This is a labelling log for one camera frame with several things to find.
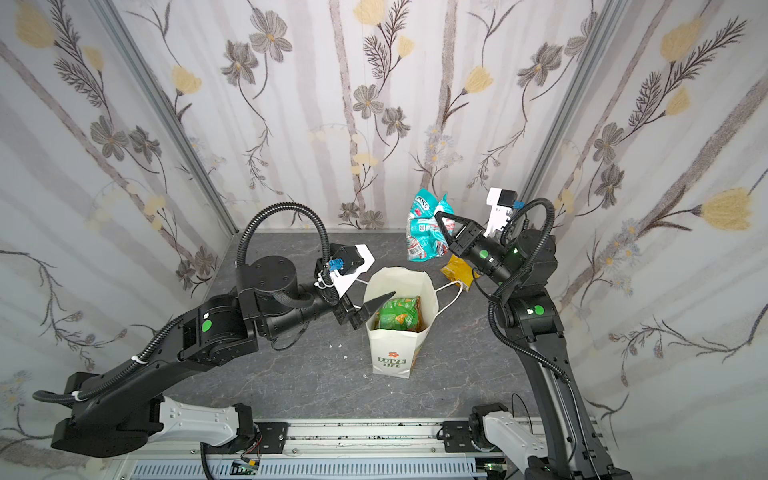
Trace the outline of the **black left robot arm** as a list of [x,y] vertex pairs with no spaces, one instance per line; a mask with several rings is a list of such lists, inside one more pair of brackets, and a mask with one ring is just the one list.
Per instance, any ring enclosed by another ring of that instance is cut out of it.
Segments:
[[69,408],[51,437],[55,450],[92,458],[134,452],[157,441],[192,441],[216,453],[247,451],[261,439],[249,406],[190,405],[166,390],[186,378],[253,354],[295,327],[333,314],[360,328],[393,293],[355,307],[328,275],[299,284],[295,265],[263,257],[237,269],[237,285],[171,320],[129,360],[104,374],[71,375],[62,394],[37,391],[44,403]]

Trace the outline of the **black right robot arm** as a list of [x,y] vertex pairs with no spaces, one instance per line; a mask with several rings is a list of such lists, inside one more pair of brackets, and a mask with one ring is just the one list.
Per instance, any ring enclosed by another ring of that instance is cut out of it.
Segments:
[[525,479],[629,479],[592,425],[567,351],[565,330],[546,290],[557,268],[547,200],[541,228],[512,240],[489,238],[477,222],[439,212],[435,219],[450,251],[492,280],[487,318],[491,332],[519,357],[533,390],[544,438],[538,440],[508,410],[485,409],[471,420],[480,449],[498,448]]

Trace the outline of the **white paper shopping bag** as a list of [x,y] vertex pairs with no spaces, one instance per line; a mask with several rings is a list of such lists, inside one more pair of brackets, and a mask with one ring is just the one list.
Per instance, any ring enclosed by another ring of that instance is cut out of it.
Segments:
[[403,267],[385,267],[366,283],[366,301],[395,291],[391,298],[421,297],[423,329],[416,332],[376,329],[377,313],[365,324],[371,352],[372,370],[378,375],[409,378],[415,360],[427,336],[443,313],[463,293],[460,282],[449,282],[436,288],[425,272]]

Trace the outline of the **teal candy bag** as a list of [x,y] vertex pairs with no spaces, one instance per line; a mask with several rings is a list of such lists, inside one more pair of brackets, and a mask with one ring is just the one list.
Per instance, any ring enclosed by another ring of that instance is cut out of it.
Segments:
[[445,198],[438,199],[426,189],[419,190],[408,213],[406,246],[409,261],[425,262],[448,251],[436,213],[453,214],[454,210]]

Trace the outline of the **green chips bag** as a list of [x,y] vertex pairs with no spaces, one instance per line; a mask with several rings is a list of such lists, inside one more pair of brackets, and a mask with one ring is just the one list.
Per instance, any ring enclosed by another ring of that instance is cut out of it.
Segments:
[[387,300],[377,312],[376,329],[420,332],[423,329],[421,297]]

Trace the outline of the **yellow snack packet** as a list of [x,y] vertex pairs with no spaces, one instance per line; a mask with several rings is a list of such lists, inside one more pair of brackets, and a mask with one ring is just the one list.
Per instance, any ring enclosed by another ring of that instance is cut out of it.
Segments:
[[473,268],[456,255],[452,255],[448,263],[440,271],[449,282],[460,282],[464,291],[470,290],[476,278]]

